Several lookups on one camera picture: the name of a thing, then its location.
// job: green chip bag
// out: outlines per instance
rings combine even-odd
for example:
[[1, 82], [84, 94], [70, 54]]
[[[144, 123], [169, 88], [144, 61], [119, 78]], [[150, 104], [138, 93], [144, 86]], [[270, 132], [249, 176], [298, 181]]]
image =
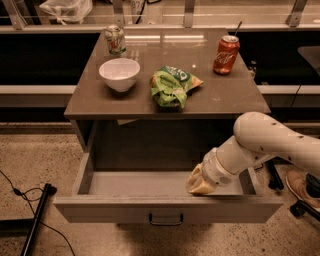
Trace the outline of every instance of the green chip bag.
[[187, 92], [202, 83], [203, 81], [188, 72], [163, 66], [150, 79], [151, 95], [161, 107], [184, 108]]

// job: white plastic bag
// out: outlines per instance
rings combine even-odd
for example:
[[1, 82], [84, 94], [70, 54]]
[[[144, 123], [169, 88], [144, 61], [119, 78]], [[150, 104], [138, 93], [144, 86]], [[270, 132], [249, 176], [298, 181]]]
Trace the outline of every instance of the white plastic bag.
[[57, 22], [82, 23], [92, 10], [92, 0], [47, 0], [40, 9], [57, 18]]

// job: floor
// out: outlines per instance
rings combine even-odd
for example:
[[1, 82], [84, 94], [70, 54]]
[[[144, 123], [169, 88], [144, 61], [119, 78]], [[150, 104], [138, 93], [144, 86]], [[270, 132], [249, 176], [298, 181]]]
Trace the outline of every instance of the floor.
[[[285, 188], [268, 188], [268, 173], [257, 171], [263, 193], [279, 196], [283, 206], [265, 224], [208, 224], [154, 227], [151, 225], [72, 224], [52, 205], [56, 196], [71, 194], [82, 151], [68, 124], [0, 124], [0, 170], [21, 191], [51, 183], [58, 191], [50, 197], [42, 221], [59, 230], [77, 256], [100, 255], [320, 255], [320, 224], [308, 214], [295, 218], [289, 207], [295, 197]], [[276, 165], [283, 181], [291, 164]], [[30, 207], [15, 196], [0, 175], [0, 219], [31, 218]], [[31, 192], [29, 197], [38, 195]], [[20, 255], [25, 236], [0, 234], [0, 255]], [[72, 255], [67, 242], [40, 225], [32, 255]]]

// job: plastic bag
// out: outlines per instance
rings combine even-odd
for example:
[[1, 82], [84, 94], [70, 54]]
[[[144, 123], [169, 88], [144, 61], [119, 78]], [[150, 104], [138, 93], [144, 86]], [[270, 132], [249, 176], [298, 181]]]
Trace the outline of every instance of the plastic bag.
[[92, 10], [92, 0], [48, 0], [41, 5], [40, 9], [57, 18], [57, 22], [82, 23]]
[[163, 66], [150, 79], [151, 95], [160, 107], [183, 109], [187, 92], [202, 80], [176, 67]]

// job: gray cabinet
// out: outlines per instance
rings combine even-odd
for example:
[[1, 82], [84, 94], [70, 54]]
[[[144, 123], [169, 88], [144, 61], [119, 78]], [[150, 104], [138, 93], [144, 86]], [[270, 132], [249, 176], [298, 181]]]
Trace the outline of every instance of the gray cabinet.
[[[151, 33], [159, 41], [148, 41]], [[193, 40], [172, 41], [182, 33]], [[111, 58], [100, 36], [65, 112], [84, 151], [72, 195], [54, 201], [69, 222], [261, 223], [280, 207], [279, 198], [259, 192], [252, 168], [210, 195], [193, 196], [185, 189], [203, 154], [232, 134], [232, 125], [221, 125], [223, 120], [232, 124], [244, 112], [270, 111], [240, 56], [229, 76], [212, 72], [225, 33], [193, 28], [129, 31], [127, 38], [139, 42], [127, 41], [127, 57], [139, 62], [141, 72], [133, 90], [122, 97], [105, 88], [97, 75], [98, 67]], [[160, 110], [150, 96], [148, 81], [162, 65], [204, 80], [181, 112]]]

